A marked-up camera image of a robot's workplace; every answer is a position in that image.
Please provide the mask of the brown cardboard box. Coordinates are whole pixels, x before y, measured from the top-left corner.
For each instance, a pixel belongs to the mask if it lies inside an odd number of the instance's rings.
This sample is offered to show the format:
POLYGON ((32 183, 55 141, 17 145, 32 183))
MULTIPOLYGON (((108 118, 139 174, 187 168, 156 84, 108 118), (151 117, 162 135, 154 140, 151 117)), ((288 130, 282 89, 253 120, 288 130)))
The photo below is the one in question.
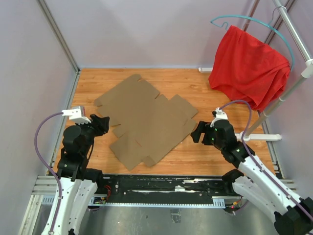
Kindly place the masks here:
POLYGON ((131 75, 94 101, 110 118, 118 138, 111 151, 127 170, 151 167, 195 128, 198 110, 178 94, 168 99, 139 74, 131 75))

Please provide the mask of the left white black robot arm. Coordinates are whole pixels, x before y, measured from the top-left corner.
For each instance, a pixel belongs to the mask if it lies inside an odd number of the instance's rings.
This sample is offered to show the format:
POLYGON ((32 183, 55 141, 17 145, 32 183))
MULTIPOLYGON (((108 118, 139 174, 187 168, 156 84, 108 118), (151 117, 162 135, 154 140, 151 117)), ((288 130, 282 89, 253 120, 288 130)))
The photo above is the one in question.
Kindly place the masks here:
POLYGON ((102 171, 87 166, 94 139, 108 133, 110 118, 92 114, 73 120, 63 133, 57 172, 52 172, 57 188, 44 235, 77 235, 91 198, 105 187, 102 171))

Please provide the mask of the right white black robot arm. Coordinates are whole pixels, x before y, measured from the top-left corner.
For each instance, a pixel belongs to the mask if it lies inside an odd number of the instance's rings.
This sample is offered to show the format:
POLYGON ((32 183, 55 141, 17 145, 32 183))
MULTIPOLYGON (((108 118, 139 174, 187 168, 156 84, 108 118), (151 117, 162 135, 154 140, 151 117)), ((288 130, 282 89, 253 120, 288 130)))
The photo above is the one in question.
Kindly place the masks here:
POLYGON ((193 142, 216 147, 235 167, 223 176, 222 191, 243 196, 261 210, 280 235, 309 235, 313 231, 313 200, 302 198, 283 184, 245 143, 238 141, 228 120, 200 121, 193 142))

